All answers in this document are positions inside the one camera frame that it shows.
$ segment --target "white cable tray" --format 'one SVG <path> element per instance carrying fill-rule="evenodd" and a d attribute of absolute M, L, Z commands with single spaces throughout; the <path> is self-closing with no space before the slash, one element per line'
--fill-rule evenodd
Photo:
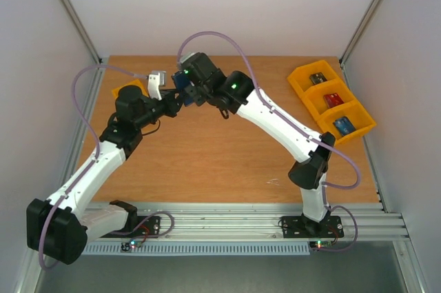
<path fill-rule="evenodd" d="M 309 255 L 306 242 L 150 242 L 126 252 L 120 241 L 95 241 L 83 255 L 214 256 Z"/>

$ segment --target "cable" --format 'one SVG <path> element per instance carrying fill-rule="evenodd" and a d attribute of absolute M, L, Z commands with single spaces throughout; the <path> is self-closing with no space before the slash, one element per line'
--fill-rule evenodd
<path fill-rule="evenodd" d="M 186 38 L 186 40 L 184 40 L 184 42 L 182 43 L 182 45 L 179 48 L 178 51 L 178 56 L 177 56 L 177 65 L 178 68 L 181 67 L 181 56 L 182 56 L 182 51 L 184 49 L 184 47 L 194 38 L 200 37 L 200 36 L 205 36 L 205 35 L 211 35 L 211 36 L 216 36 L 216 37 L 220 37 L 226 41 L 228 41 L 230 44 L 233 45 L 233 47 L 238 51 L 238 53 L 241 55 L 243 61 L 245 62 L 245 65 L 247 66 L 247 69 L 249 71 L 249 74 L 251 75 L 252 81 L 253 81 L 253 85 L 254 88 L 256 89 L 256 94 L 257 97 L 260 99 L 260 101 L 262 101 L 262 104 L 265 105 L 267 108 L 269 108 L 274 114 L 276 114 L 277 116 L 279 116 L 285 123 L 287 123 L 289 126 L 291 126 L 293 129 L 295 129 L 298 133 L 300 133 L 302 136 L 304 136 L 307 139 L 310 139 L 310 135 L 307 134 L 305 131 L 303 131 L 302 129 L 300 129 L 296 124 L 292 123 L 291 120 L 289 120 L 287 117 L 285 117 L 285 115 L 283 115 L 281 112 L 277 111 L 276 108 L 273 108 L 272 105 L 270 103 L 268 103 L 262 96 L 262 94 L 260 93 L 260 87 L 258 85 L 257 82 L 257 78 L 256 75 L 254 74 L 254 71 L 251 67 L 251 64 L 248 61 L 247 56 L 245 55 L 245 53 L 242 51 L 242 49 L 239 47 L 239 45 L 231 38 L 229 38 L 228 36 L 226 36 L 225 34 L 219 33 L 219 32 L 215 32 L 215 31 L 202 31 L 202 32 L 198 32 L 193 34 L 192 36 Z M 357 186 L 360 185 L 361 182 L 361 171 L 358 168 L 358 166 L 355 164 L 355 162 L 353 160 L 351 160 L 346 154 L 343 154 L 342 152 L 340 152 L 339 150 L 335 149 L 334 147 L 327 145 L 326 143 L 323 143 L 320 140 L 317 140 L 315 138 L 311 138 L 311 140 L 316 143 L 319 146 L 322 146 L 323 148 L 326 148 L 327 150 L 331 151 L 331 152 L 335 152 L 337 155 L 340 155 L 342 158 L 344 158 L 350 165 L 352 165 L 352 167 L 354 168 L 354 170 L 356 171 L 357 174 L 357 179 L 356 182 L 353 185 L 350 186 L 342 186 L 342 185 L 337 185 L 337 184 L 333 184 L 333 183 L 329 183 L 327 181 L 323 182 L 324 185 L 330 186 L 332 188 L 340 188 L 341 190 L 351 190 L 353 188 L 356 188 Z"/>
<path fill-rule="evenodd" d="M 145 234 L 144 234 L 144 239 L 141 241 L 141 245 L 143 245 L 143 243 L 147 240 L 147 237 L 150 233 L 149 229 L 147 227 L 145 227 L 144 225 L 141 226 L 141 229 L 145 230 Z"/>
<path fill-rule="evenodd" d="M 358 225 L 357 225 L 357 221 L 356 218 L 353 216 L 353 214 L 349 211 L 349 209 L 347 209 L 346 207 L 343 207 L 342 205 L 335 205 L 332 208 L 329 208 L 330 212 L 333 212 L 335 209 L 337 208 L 341 208 L 343 209 L 345 212 L 348 213 L 348 215 L 352 218 L 353 221 L 353 228 L 355 230 L 355 234 L 353 235 L 353 241 L 346 247 L 344 248 L 340 248 L 340 249 L 333 249 L 333 248 L 316 248 L 316 247 L 311 247 L 311 250 L 324 250 L 325 252 L 346 252 L 348 250 L 350 250 L 355 243 L 357 242 L 357 238 L 358 238 Z"/>
<path fill-rule="evenodd" d="M 134 74 L 133 72 L 115 67 L 113 65 L 108 65 L 108 64 L 94 64 L 94 65 L 90 65 L 84 69 L 82 69 L 78 74 L 76 74 L 74 80 L 72 81 L 72 85 L 70 87 L 70 95 L 72 97 L 72 102 L 74 103 L 75 109 L 78 112 L 81 120 L 84 122 L 84 124 L 86 125 L 87 129 L 90 131 L 90 133 L 92 134 L 92 137 L 94 138 L 95 141 L 95 160 L 98 159 L 99 157 L 99 153 L 100 153 L 100 145 L 99 145 L 99 138 L 96 135 L 94 129 L 92 128 L 92 126 L 89 124 L 88 120 L 84 117 L 84 114 L 81 112 L 80 106 L 78 104 L 78 101 L 76 100 L 76 92 L 75 92 L 75 88 L 76 88 L 76 83 L 78 82 L 79 78 L 85 74 L 86 72 L 90 71 L 90 70 L 94 70 L 94 69 L 99 69 L 99 68 L 106 68 L 106 69 L 113 69 L 119 72 L 122 72 L 123 74 L 127 74 L 131 77 L 134 78 L 140 78 L 140 79 L 146 79 L 147 77 L 142 75 L 142 74 Z M 90 161 L 88 163 L 88 165 L 84 168 L 84 170 L 82 172 L 79 173 L 79 175 L 75 178 L 75 180 L 72 182 L 72 184 L 70 184 L 70 186 L 66 189 L 65 191 L 65 195 L 64 196 L 60 196 L 60 198 L 57 200 L 57 202 L 52 206 L 52 209 L 49 211 L 48 216 L 46 217 L 46 220 L 44 221 L 43 224 L 43 229 L 41 230 L 41 234 L 40 234 L 40 241 L 39 241 L 39 263 L 40 266 L 43 270 L 50 270 L 52 269 L 58 262 L 54 263 L 53 265 L 51 265 L 50 267 L 48 267 L 45 263 L 44 263 L 44 243 L 46 240 L 46 234 L 48 233 L 48 228 L 49 228 L 49 224 L 52 220 L 52 217 L 54 216 L 55 211 L 58 209 L 58 207 L 60 206 L 61 202 L 64 200 L 64 198 L 69 195 L 70 191 L 72 191 L 72 189 L 75 187 L 75 185 L 80 181 L 81 178 L 83 178 L 83 176 L 90 170 L 90 168 L 94 165 L 95 161 Z"/>
<path fill-rule="evenodd" d="M 149 219 L 151 219 L 153 216 L 156 216 L 156 215 L 160 215 L 160 214 L 163 214 L 163 215 L 166 215 L 166 216 L 168 216 L 168 218 L 170 219 L 170 227 L 165 231 L 165 232 L 163 232 L 163 233 L 160 233 L 160 234 L 149 234 L 149 237 L 150 238 L 159 238 L 160 236 L 165 236 L 167 233 L 169 233 L 170 231 L 172 231 L 173 230 L 173 228 L 174 228 L 174 217 L 173 217 L 173 215 L 172 214 L 170 214 L 169 212 L 166 212 L 166 211 L 164 211 L 164 210 L 161 210 L 161 211 L 159 211 L 159 212 L 153 212 L 153 213 L 151 213 L 149 216 L 147 216 L 147 217 L 144 217 L 144 219 L 132 230 L 132 231 L 130 231 L 130 232 L 118 232 L 118 231 L 112 231 L 112 232 L 110 232 L 110 234 L 116 234 L 116 235 L 118 235 L 118 236 L 127 236 L 127 235 L 129 235 L 129 234 L 131 234 L 131 233 L 133 233 L 133 232 L 135 232 L 136 230 L 138 230 L 143 224 L 144 224 L 144 222 L 146 222 L 146 221 L 148 221 Z"/>
<path fill-rule="evenodd" d="M 334 241 L 332 241 L 332 245 L 335 245 L 338 241 L 338 233 L 336 231 L 336 229 L 334 229 L 333 227 L 331 227 L 330 225 L 328 225 L 328 229 L 334 234 L 335 238 Z"/>
<path fill-rule="evenodd" d="M 158 120 L 158 127 L 157 127 L 156 129 L 152 130 L 152 131 L 149 131 L 149 132 L 143 133 L 143 137 L 148 136 L 149 134 L 153 134 L 153 133 L 155 133 L 156 131 L 159 130 L 160 127 L 161 127 L 161 120 Z"/>
<path fill-rule="evenodd" d="M 94 138 L 95 147 L 96 147 L 95 159 L 98 159 L 99 151 L 100 151 L 99 138 L 96 135 L 96 133 L 95 133 L 94 129 L 92 128 L 92 126 L 90 125 L 90 123 L 88 122 L 88 120 L 84 117 L 83 113 L 81 112 L 81 109 L 80 109 L 80 106 L 78 104 L 78 101 L 76 100 L 75 87 L 76 87 L 76 83 L 77 83 L 78 79 L 83 74 L 85 74 L 86 72 L 88 72 L 90 70 L 99 69 L 99 68 L 116 70 L 116 71 L 122 72 L 123 74 L 126 74 L 128 76 L 131 76 L 133 78 L 147 79 L 147 76 L 145 76 L 145 75 L 135 74 L 133 72 L 130 72 L 130 71 L 127 71 L 127 70 L 115 67 L 114 65 L 108 65 L 108 64 L 89 65 L 88 67 L 82 69 L 82 71 L 80 71 L 78 74 L 76 74 L 74 80 L 72 81 L 72 86 L 70 88 L 70 96 L 72 97 L 72 102 L 75 105 L 76 112 L 78 112 L 78 114 L 80 115 L 80 119 L 84 122 L 85 126 L 88 128 L 89 132 L 92 134 L 92 137 Z"/>

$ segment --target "gray wall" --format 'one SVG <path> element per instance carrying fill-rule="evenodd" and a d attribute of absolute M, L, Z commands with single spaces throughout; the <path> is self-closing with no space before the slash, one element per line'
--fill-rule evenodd
<path fill-rule="evenodd" d="M 72 0 L 102 57 L 176 54 L 202 30 L 228 34 L 250 55 L 341 55 L 371 0 Z M 203 37 L 188 51 L 236 55 Z"/>
<path fill-rule="evenodd" d="M 367 137 L 432 292 L 441 290 L 441 0 L 384 0 L 347 64 L 378 122 Z"/>
<path fill-rule="evenodd" d="M 0 0 L 0 292 L 27 250 L 25 209 L 60 185 L 76 124 L 70 82 L 91 63 L 59 0 Z M 90 78 L 79 84 L 84 98 Z"/>

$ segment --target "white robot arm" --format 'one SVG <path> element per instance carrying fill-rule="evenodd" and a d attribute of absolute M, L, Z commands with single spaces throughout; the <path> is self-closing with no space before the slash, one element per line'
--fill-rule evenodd
<path fill-rule="evenodd" d="M 174 75 L 176 89 L 159 91 L 165 82 L 162 72 L 149 77 L 150 98 L 133 85 L 122 88 L 116 100 L 116 112 L 100 136 L 99 149 L 59 190 L 45 201 L 35 199 L 27 215 L 28 247 L 38 250 L 43 242 L 44 254 L 71 264 L 82 253 L 86 243 L 109 232 L 131 231 L 137 224 L 136 208 L 121 201 L 92 214 L 85 209 L 105 180 L 135 150 L 143 136 L 141 129 L 155 124 L 161 116 L 175 117 L 184 102 L 217 107 L 224 118 L 237 114 L 262 128 L 281 143 L 296 161 L 288 176 L 299 186 L 303 199 L 303 216 L 314 226 L 325 221 L 329 205 L 322 182 L 325 180 L 330 153 L 304 137 L 272 111 L 289 117 L 291 123 L 309 136 L 333 145 L 331 134 L 320 134 L 302 125 L 279 108 L 262 90 L 255 90 L 251 79 L 235 71 L 226 77 L 207 57 L 196 53 L 181 61 L 182 70 Z M 272 104 L 262 104 L 257 92 Z"/>

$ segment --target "metal floor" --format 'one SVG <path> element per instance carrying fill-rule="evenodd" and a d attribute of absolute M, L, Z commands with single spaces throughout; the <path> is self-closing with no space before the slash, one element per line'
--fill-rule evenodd
<path fill-rule="evenodd" d="M 82 256 L 36 292 L 406 292 L 392 242 L 311 256 Z"/>

